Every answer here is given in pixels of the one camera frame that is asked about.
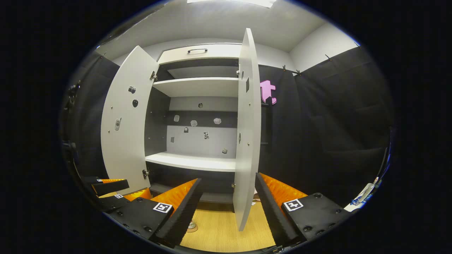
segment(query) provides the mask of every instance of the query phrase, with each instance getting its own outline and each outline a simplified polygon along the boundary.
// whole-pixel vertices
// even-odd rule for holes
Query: open cabinet door
[[[239,57],[237,153],[233,203],[237,228],[243,231],[254,196],[259,165],[261,104],[259,66],[251,29],[247,28]]]
[[[150,187],[144,179],[144,125],[146,108],[159,64],[136,46],[119,67],[105,99],[100,140],[105,168],[110,179],[127,179],[127,194]]]

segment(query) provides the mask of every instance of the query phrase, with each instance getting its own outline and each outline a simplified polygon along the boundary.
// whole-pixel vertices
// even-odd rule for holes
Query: cabinet
[[[203,172],[213,187],[230,179],[232,195],[218,186],[202,200],[230,199],[239,231],[251,209],[260,137],[259,69],[249,28],[242,44],[171,49],[158,61],[135,47],[110,85],[101,123],[105,167],[109,178],[128,180],[123,193],[166,191],[144,179],[153,166],[174,178]]]

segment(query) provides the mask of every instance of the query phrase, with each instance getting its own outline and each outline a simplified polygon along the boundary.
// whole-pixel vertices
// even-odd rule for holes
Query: black curtain
[[[273,149],[261,148],[259,171],[346,206],[373,182],[389,145],[392,98],[375,62],[356,47],[301,75],[269,66],[259,72],[277,98]]]
[[[81,176],[108,179],[100,143],[100,124],[105,98],[118,69],[117,64],[93,52],[74,73],[72,80],[80,80],[80,88],[67,118],[66,133],[75,143],[79,157],[77,171]]]

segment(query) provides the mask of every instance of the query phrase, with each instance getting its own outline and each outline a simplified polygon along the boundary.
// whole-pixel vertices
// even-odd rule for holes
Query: drawer handle
[[[204,52],[207,52],[207,49],[206,49],[206,48],[195,48],[195,49],[190,49],[190,50],[188,51],[188,53],[190,53],[190,51],[192,51],[192,50],[204,50]]]

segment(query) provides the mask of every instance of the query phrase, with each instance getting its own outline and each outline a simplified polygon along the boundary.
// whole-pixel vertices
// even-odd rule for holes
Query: ceiling
[[[186,0],[167,2],[96,51],[108,52],[108,58],[113,60],[129,53],[136,45],[146,47],[191,38],[242,40],[245,28],[250,28],[255,43],[289,52],[325,23],[322,18],[285,0],[276,0],[270,9],[227,0],[191,4]]]

